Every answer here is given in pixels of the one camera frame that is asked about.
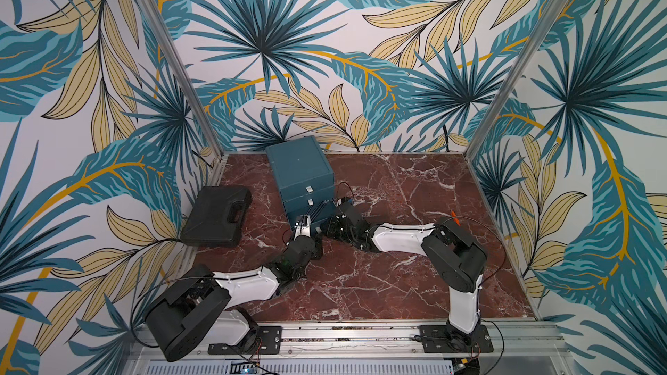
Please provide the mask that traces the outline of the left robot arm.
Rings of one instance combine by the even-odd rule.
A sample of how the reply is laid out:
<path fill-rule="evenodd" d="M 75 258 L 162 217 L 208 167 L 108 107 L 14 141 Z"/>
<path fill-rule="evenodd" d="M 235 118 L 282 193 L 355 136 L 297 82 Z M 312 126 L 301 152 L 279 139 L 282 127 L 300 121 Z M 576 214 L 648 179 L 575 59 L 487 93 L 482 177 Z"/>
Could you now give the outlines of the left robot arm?
<path fill-rule="evenodd" d="M 168 362 L 190 354 L 219 319 L 223 342 L 248 350 L 256 324 L 239 306 L 283 295 L 321 257 L 321 237 L 299 234 L 276 259 L 251 271 L 224 274 L 197 265 L 150 303 L 144 322 Z"/>

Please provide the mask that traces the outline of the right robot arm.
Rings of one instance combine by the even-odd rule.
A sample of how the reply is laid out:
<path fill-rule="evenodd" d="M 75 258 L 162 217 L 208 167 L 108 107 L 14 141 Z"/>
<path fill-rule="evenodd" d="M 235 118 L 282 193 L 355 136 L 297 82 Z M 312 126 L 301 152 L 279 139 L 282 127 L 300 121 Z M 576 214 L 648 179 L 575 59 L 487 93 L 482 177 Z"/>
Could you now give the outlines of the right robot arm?
<path fill-rule="evenodd" d="M 349 202 L 340 204 L 323 234 L 372 253 L 411 253 L 428 258 L 449 286 L 448 329 L 469 336 L 479 326 L 479 289 L 487 253 L 453 218 L 426 225 L 372 223 Z"/>

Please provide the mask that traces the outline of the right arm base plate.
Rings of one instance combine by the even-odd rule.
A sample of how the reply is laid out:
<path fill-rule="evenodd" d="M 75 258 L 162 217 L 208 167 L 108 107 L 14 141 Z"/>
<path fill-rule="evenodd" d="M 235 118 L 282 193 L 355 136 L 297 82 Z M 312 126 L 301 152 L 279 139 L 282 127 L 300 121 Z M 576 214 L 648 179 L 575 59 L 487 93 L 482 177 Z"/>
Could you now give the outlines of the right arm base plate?
<path fill-rule="evenodd" d="M 463 333 L 449 323 L 422 325 L 414 339 L 422 344 L 424 353 L 468 353 L 475 356 L 494 351 L 488 330 L 481 324 L 471 333 Z"/>

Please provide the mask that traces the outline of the teal drawer cabinet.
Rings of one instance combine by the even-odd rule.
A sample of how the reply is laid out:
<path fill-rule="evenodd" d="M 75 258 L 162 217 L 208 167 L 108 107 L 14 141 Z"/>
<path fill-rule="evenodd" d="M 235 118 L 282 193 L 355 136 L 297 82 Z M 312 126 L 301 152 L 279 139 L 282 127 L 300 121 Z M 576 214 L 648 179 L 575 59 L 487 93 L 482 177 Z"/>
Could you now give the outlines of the teal drawer cabinet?
<path fill-rule="evenodd" d="M 335 173 L 313 136 L 266 148 L 288 221 L 309 215 L 319 227 L 335 211 Z"/>

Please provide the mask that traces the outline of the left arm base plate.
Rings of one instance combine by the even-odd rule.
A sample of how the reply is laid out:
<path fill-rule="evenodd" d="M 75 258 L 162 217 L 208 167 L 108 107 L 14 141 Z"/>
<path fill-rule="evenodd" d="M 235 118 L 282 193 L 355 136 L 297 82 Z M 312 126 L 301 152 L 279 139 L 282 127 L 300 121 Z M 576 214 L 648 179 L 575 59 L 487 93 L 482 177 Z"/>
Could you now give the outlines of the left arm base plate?
<path fill-rule="evenodd" d="M 278 355 L 281 350 L 281 326 L 257 326 L 251 328 L 236 345 L 214 343 L 208 346 L 208 355 Z"/>

